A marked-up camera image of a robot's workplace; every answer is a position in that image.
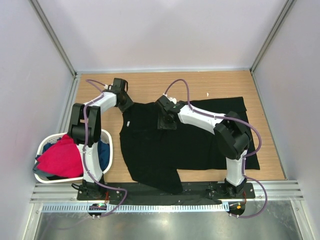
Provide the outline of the black t shirt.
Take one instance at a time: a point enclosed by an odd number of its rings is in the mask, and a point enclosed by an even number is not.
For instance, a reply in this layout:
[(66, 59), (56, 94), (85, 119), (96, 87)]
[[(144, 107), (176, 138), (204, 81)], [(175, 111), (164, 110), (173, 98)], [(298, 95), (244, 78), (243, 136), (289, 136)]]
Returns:
[(158, 129), (154, 102), (134, 103), (123, 114), (119, 133), (124, 162), (131, 178), (141, 184), (179, 194), (183, 191), (178, 170), (227, 170), (216, 137), (190, 124), (175, 130)]

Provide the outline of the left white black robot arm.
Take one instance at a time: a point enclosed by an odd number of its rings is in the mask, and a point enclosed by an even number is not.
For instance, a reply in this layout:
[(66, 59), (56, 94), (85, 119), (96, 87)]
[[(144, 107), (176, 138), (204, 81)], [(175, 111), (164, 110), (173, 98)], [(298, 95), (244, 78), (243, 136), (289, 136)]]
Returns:
[(83, 167), (82, 183), (76, 187), (80, 201), (101, 200), (109, 189), (105, 185), (98, 153), (102, 134), (101, 115), (113, 107), (124, 112), (134, 104), (128, 95), (129, 84), (125, 79), (115, 78), (110, 85), (93, 79), (86, 82), (97, 88), (99, 95), (86, 103), (72, 106), (67, 132), (76, 144)]

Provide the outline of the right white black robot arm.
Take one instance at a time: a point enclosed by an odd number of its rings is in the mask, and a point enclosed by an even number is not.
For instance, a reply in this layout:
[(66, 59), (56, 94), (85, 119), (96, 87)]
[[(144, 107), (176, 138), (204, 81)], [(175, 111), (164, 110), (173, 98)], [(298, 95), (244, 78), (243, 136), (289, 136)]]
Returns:
[(244, 165), (252, 135), (238, 114), (233, 111), (228, 114), (206, 111), (166, 94), (158, 98), (155, 104), (159, 109), (159, 129), (175, 130), (177, 124), (182, 123), (215, 136), (218, 150), (226, 160), (225, 192), (231, 198), (241, 195), (247, 182)]

